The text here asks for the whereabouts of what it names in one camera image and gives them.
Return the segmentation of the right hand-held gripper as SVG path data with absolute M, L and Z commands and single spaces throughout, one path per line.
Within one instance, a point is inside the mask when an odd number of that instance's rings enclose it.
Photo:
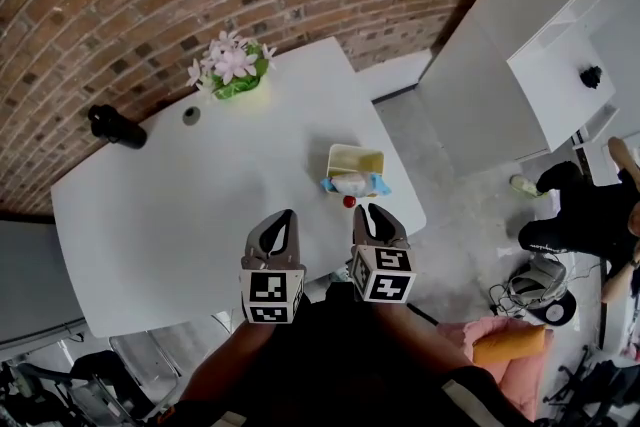
M 388 210 L 370 203 L 374 225 L 369 229 L 367 212 L 358 205 L 353 213 L 353 258 L 349 275 L 360 300 L 403 304 L 416 279 L 415 256 L 409 249 L 404 225 Z M 373 246 L 374 240 L 384 246 Z

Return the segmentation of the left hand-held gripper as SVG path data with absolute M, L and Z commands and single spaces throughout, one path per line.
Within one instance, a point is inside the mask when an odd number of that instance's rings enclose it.
M 247 236 L 244 259 L 299 262 L 298 216 L 292 209 L 269 215 Z M 241 269 L 239 280 L 242 307 L 252 324 L 291 324 L 302 296 L 306 268 L 299 263 L 252 264 Z

